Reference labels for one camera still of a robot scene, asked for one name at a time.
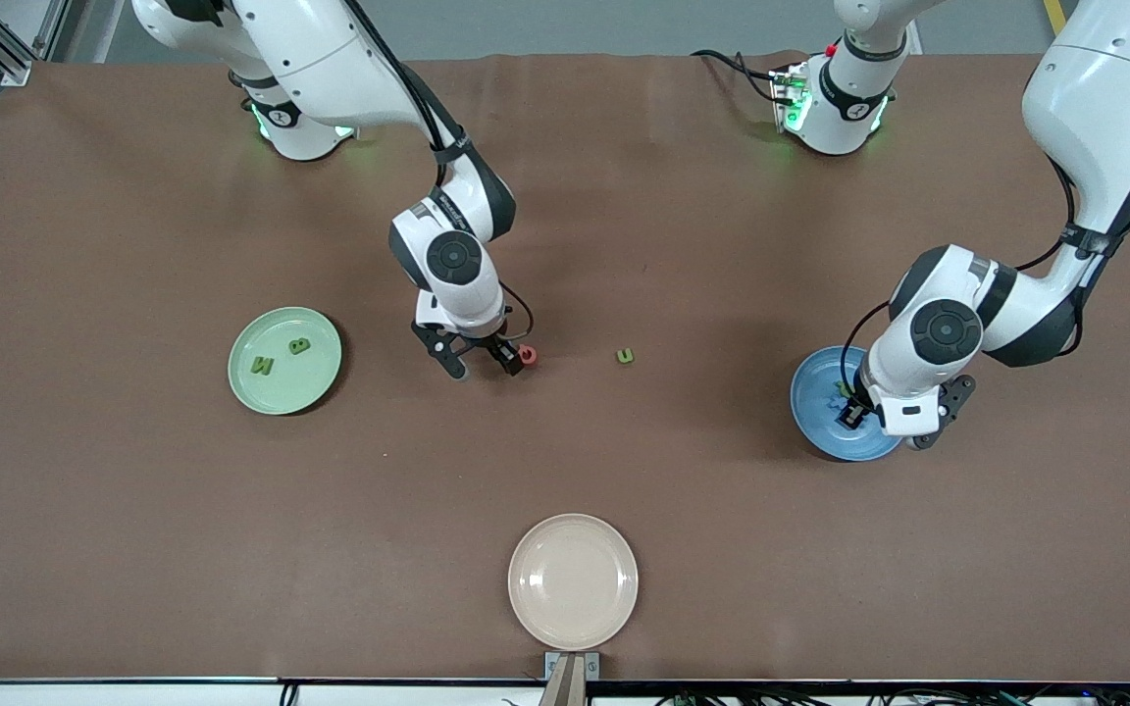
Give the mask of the blue plate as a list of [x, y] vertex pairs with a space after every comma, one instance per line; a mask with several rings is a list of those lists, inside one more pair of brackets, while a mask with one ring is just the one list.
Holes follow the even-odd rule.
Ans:
[[836, 380], [851, 380], [864, 359], [864, 348], [826, 347], [799, 363], [791, 380], [791, 412], [805, 438], [826, 455], [845, 462], [883, 459], [901, 439], [883, 433], [878, 417], [869, 415], [858, 430], [843, 428], [838, 413], [845, 406]]

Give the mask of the green plate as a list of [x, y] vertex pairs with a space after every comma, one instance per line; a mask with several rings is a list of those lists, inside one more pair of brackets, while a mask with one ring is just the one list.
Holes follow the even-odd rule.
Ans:
[[[288, 342], [308, 338], [311, 348], [299, 356]], [[268, 376], [247, 372], [252, 358], [275, 359]], [[342, 363], [339, 330], [318, 310], [270, 310], [243, 328], [231, 349], [226, 376], [233, 396], [257, 413], [285, 416], [314, 406], [334, 384]]]

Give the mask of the beige plate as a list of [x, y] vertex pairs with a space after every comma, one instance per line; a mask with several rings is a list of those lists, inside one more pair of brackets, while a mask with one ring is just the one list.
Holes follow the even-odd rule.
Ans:
[[628, 624], [640, 568], [618, 530], [566, 513], [525, 531], [512, 551], [506, 586], [512, 612], [531, 637], [555, 651], [585, 652]]

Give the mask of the brown table mat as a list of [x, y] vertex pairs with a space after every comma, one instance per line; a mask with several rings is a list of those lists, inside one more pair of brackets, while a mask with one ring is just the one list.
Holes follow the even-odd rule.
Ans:
[[[416, 130], [294, 164], [223, 67], [37, 67], [0, 95], [0, 678], [519, 678], [510, 555], [579, 511], [640, 563], [609, 678], [1130, 681], [1130, 236], [1079, 350], [977, 357], [933, 448], [834, 462], [789, 406], [919, 253], [1053, 244], [1033, 66], [911, 58], [822, 158], [699, 59], [421, 62], [515, 193], [490, 255], [537, 313], [534, 368], [466, 381], [388, 250]], [[341, 368], [257, 413], [226, 366], [282, 307]]]

